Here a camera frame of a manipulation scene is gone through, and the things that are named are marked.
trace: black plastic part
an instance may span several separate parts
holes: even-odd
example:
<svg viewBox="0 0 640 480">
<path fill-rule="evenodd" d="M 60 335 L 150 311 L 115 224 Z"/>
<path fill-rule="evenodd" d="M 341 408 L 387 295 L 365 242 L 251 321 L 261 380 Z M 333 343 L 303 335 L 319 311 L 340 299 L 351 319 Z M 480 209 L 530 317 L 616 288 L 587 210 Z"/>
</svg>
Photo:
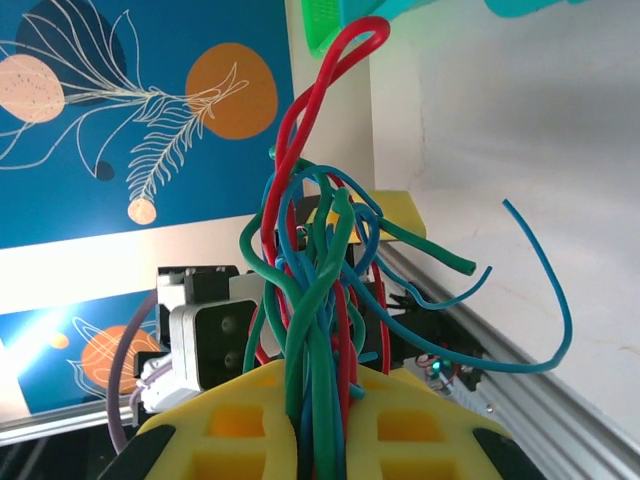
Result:
<svg viewBox="0 0 640 480">
<path fill-rule="evenodd" d="M 242 375 L 249 324 L 255 302 L 214 305 L 201 309 L 195 318 L 198 381 L 208 390 Z M 234 322 L 223 328 L 223 322 Z"/>
<path fill-rule="evenodd" d="M 157 340 L 164 348 L 171 349 L 171 336 L 169 335 L 169 309 L 160 304 L 156 309 Z"/>
<path fill-rule="evenodd" d="M 154 358 L 164 357 L 166 352 L 138 352 L 133 356 L 133 378 L 140 378 L 144 364 Z"/>
<path fill-rule="evenodd" d="M 144 480 L 162 455 L 176 428 L 160 425 L 136 435 L 98 477 L 98 480 Z"/>
<path fill-rule="evenodd" d="M 486 428 L 476 428 L 473 436 L 502 480 L 546 480 L 538 467 L 510 438 Z"/>
<path fill-rule="evenodd" d="M 369 292 L 375 296 L 375 284 L 370 282 L 365 286 Z M 417 305 L 413 297 L 409 294 L 405 296 L 392 295 L 397 302 L 399 309 L 405 313 L 394 315 L 393 318 L 404 327 L 412 330 L 422 338 L 443 345 L 451 350 L 465 353 L 467 355 L 481 356 L 484 352 L 482 345 L 470 335 L 458 322 L 451 317 L 446 311 L 429 311 Z M 378 358 L 365 365 L 374 370 L 382 370 L 382 339 L 380 335 L 380 318 L 369 308 L 360 297 L 358 297 L 358 307 L 360 314 L 363 316 L 366 327 L 367 337 L 365 340 L 364 353 L 376 352 Z M 393 332 L 389 332 L 391 340 L 391 368 L 399 368 L 404 364 L 407 358 L 415 358 L 419 355 L 429 352 L 414 347 L 405 342 L 402 338 Z M 480 370 L 472 370 L 469 373 L 459 373 L 460 380 L 471 391 L 475 391 L 477 383 L 480 381 L 482 372 Z"/>
<path fill-rule="evenodd" d="M 197 267 L 160 267 L 158 275 L 181 274 L 187 303 L 211 303 L 229 300 L 229 279 L 240 275 L 235 265 L 205 265 Z M 171 349 L 169 310 L 157 308 L 156 336 L 158 343 Z"/>
<path fill-rule="evenodd" d="M 187 303 L 221 302 L 229 299 L 229 279 L 239 275 L 233 265 L 195 267 L 184 277 Z"/>
</svg>

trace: red cable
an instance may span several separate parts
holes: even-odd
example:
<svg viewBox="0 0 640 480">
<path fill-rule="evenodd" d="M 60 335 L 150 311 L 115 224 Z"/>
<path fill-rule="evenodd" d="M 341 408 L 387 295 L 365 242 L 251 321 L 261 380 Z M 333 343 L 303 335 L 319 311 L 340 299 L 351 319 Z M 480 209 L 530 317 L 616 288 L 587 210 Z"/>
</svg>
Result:
<svg viewBox="0 0 640 480">
<path fill-rule="evenodd" d="M 258 316 L 258 310 L 260 310 L 260 306 L 256 306 L 256 309 L 253 311 L 253 315 L 251 316 L 251 322 L 249 322 L 249 335 L 251 335 L 251 330 L 253 330 L 253 324 L 256 323 L 256 317 Z M 271 359 L 267 352 L 264 351 L 260 341 L 258 341 L 258 346 L 256 347 L 256 358 L 260 362 L 260 365 L 264 365 L 265 363 L 269 363 Z"/>
<path fill-rule="evenodd" d="M 358 297 L 356 297 L 356 291 L 351 285 L 349 285 L 349 298 L 351 299 L 351 303 L 353 303 L 353 306 L 358 308 Z"/>
<path fill-rule="evenodd" d="M 361 43 L 352 52 L 340 59 L 348 45 L 360 35 L 373 32 L 366 41 Z M 262 218 L 260 235 L 264 246 L 267 261 L 275 264 L 277 249 L 274 242 L 274 229 L 277 220 L 278 206 L 282 195 L 289 184 L 291 171 L 300 157 L 302 148 L 306 143 L 311 129 L 320 111 L 329 85 L 340 78 L 356 63 L 370 55 L 380 47 L 389 37 L 389 22 L 379 17 L 365 17 L 348 25 L 333 42 L 327 52 L 316 83 L 300 95 L 285 114 L 276 141 L 275 166 L 276 175 L 273 185 L 267 196 L 267 201 Z M 300 113 L 306 112 L 300 121 L 300 125 L 291 144 L 287 147 L 293 127 Z"/>
<path fill-rule="evenodd" d="M 378 264 L 375 262 L 372 263 L 371 270 L 373 271 L 373 278 L 376 282 L 378 303 L 386 310 L 387 297 L 384 292 L 384 283 L 382 283 L 382 276 L 380 275 Z M 389 338 L 389 327 L 382 321 L 380 322 L 380 337 L 382 339 L 382 373 L 389 375 L 389 371 L 391 370 L 391 339 Z"/>
<path fill-rule="evenodd" d="M 347 300 L 340 281 L 333 284 L 338 311 L 338 399 L 340 400 L 340 416 L 344 437 L 347 438 L 347 416 L 349 414 L 349 383 L 351 380 L 351 335 L 349 334 L 349 317 Z"/>
</svg>

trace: white line drawing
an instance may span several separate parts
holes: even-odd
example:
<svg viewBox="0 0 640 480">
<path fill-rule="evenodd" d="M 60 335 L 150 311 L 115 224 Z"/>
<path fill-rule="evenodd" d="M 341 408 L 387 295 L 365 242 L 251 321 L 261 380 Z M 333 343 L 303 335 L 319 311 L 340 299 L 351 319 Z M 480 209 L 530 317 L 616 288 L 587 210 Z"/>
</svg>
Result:
<svg viewBox="0 0 640 480">
<path fill-rule="evenodd" d="M 73 368 L 73 379 L 80 390 L 87 395 L 106 398 L 105 386 L 109 381 L 109 371 L 113 355 L 120 342 L 120 335 L 112 335 L 109 329 L 100 330 L 91 325 L 86 320 L 74 316 L 71 323 L 78 334 L 87 343 L 90 350 L 82 355 L 80 360 L 67 360 L 67 363 Z M 120 382 L 121 391 L 130 391 L 136 385 L 133 378 L 133 352 L 138 351 L 159 351 L 156 343 L 149 341 L 155 335 L 155 321 L 150 320 L 142 324 L 142 329 L 148 336 L 136 336 L 127 353 L 127 359 L 123 367 L 124 378 Z"/>
<path fill-rule="evenodd" d="M 26 121 L 20 128 L 0 132 L 0 137 L 8 137 L 8 145 L 4 149 L 0 148 L 0 171 L 2 170 L 22 170 L 37 167 L 45 163 L 54 153 L 60 142 L 72 131 L 75 130 L 76 149 L 78 156 L 91 176 L 97 178 L 97 169 L 100 164 L 104 152 L 110 142 L 116 135 L 122 131 L 130 122 L 145 124 L 151 132 L 146 134 L 142 143 L 131 150 L 131 153 L 137 156 L 128 164 L 129 174 L 126 179 L 130 191 L 129 200 L 129 216 L 132 220 L 139 224 L 148 224 L 155 219 L 155 207 L 153 206 L 154 197 L 158 190 L 158 183 L 164 186 L 171 181 L 172 175 L 177 174 L 185 163 L 185 153 L 193 145 L 194 135 L 199 139 L 203 136 L 204 120 L 207 117 L 215 118 L 214 107 L 231 95 L 238 93 L 249 85 L 248 80 L 238 80 L 238 64 L 233 64 L 226 78 L 218 85 L 193 95 L 172 95 L 155 86 L 145 88 L 140 75 L 140 43 L 138 32 L 129 15 L 129 10 L 121 13 L 113 23 L 111 31 L 105 31 L 103 20 L 98 10 L 91 0 L 86 0 L 86 4 L 90 6 L 93 15 L 97 19 L 100 26 L 99 31 L 91 31 L 89 22 L 83 16 L 83 13 L 76 7 L 71 0 L 50 0 L 53 5 L 64 16 L 65 22 L 71 31 L 71 35 L 57 28 L 49 19 L 40 15 L 26 13 L 23 14 L 24 19 L 29 22 L 39 39 L 46 46 L 45 49 L 36 48 L 24 43 L 11 40 L 0 40 L 0 53 L 4 55 L 5 61 L 9 58 L 19 57 L 19 55 L 11 55 L 5 47 L 19 47 L 23 51 L 26 50 L 33 54 L 44 56 L 48 59 L 55 60 L 76 74 L 80 75 L 88 82 L 90 87 L 59 82 L 61 86 L 73 88 L 74 93 L 64 96 L 64 106 L 80 104 L 88 100 L 102 99 L 107 100 L 107 105 L 94 107 L 91 110 L 77 117 L 58 139 L 49 148 L 46 154 L 35 161 L 18 165 L 2 165 L 2 161 L 11 153 L 14 146 L 20 138 L 29 130 L 35 129 L 38 123 Z M 74 21 L 70 13 L 74 12 L 75 17 L 79 17 Z M 65 59 L 56 47 L 51 45 L 46 36 L 42 33 L 42 28 L 57 29 L 59 35 L 62 36 L 66 43 L 65 48 L 70 48 L 75 55 L 74 60 L 82 64 L 82 69 L 74 65 L 68 59 Z M 134 39 L 134 79 L 127 77 L 118 66 L 118 62 L 114 57 L 114 36 L 119 28 L 128 28 Z M 101 73 L 96 66 L 92 65 L 89 60 L 85 47 L 82 45 L 78 29 L 86 29 L 89 33 L 92 48 L 99 53 L 101 65 L 104 64 L 108 68 L 110 76 L 117 79 L 119 84 L 107 78 Z M 30 75 L 41 77 L 42 73 L 34 71 L 29 66 L 21 64 L 19 59 L 13 60 L 18 70 L 24 72 L 29 71 Z M 13 74 L 16 72 L 8 71 L 2 74 Z M 24 101 L 9 100 L 3 101 L 2 106 L 25 106 Z M 40 111 L 52 108 L 51 104 L 39 104 Z M 133 109 L 127 118 L 122 121 L 114 131 L 106 138 L 100 147 L 96 158 L 89 161 L 81 147 L 82 127 L 89 117 L 114 111 L 118 109 Z"/>
</svg>

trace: yellow block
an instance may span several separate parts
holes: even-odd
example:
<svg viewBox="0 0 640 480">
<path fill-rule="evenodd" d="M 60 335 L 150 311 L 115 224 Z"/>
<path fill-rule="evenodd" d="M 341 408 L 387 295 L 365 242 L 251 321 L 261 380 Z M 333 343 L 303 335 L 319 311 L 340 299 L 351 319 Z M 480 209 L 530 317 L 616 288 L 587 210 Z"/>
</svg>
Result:
<svg viewBox="0 0 640 480">
<path fill-rule="evenodd" d="M 349 412 L 348 480 L 501 478 L 472 433 L 507 435 L 499 425 L 434 395 L 409 372 L 358 374 L 366 396 Z M 296 480 L 282 360 L 154 416 L 140 433 L 163 424 L 176 432 L 147 480 Z"/>
<path fill-rule="evenodd" d="M 367 193 L 380 206 L 387 220 L 419 237 L 426 238 L 427 229 L 409 192 L 404 190 L 371 190 Z M 354 202 L 364 203 L 364 200 L 355 192 L 352 192 L 351 195 Z M 308 220 L 309 223 L 313 221 L 315 213 L 316 210 L 311 212 Z M 335 225 L 339 217 L 340 215 L 337 213 L 333 211 L 329 212 L 327 225 Z M 389 235 L 387 232 L 380 232 L 380 240 L 383 242 L 389 242 L 395 239 L 395 237 Z M 351 238 L 349 238 L 349 243 L 360 243 L 355 229 L 351 234 Z"/>
</svg>

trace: teal object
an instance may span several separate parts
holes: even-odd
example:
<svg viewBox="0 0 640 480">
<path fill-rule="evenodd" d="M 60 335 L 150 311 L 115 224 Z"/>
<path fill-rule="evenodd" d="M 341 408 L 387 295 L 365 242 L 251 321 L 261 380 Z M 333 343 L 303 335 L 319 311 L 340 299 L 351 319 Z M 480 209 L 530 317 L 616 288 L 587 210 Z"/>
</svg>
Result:
<svg viewBox="0 0 640 480">
<path fill-rule="evenodd" d="M 537 12 L 563 0 L 484 0 L 487 7 L 500 17 L 515 18 Z M 582 3 L 585 0 L 568 0 L 569 3 Z"/>
<path fill-rule="evenodd" d="M 401 13 L 436 0 L 340 0 L 340 25 L 344 28 L 354 20 L 368 15 L 391 21 Z"/>
</svg>

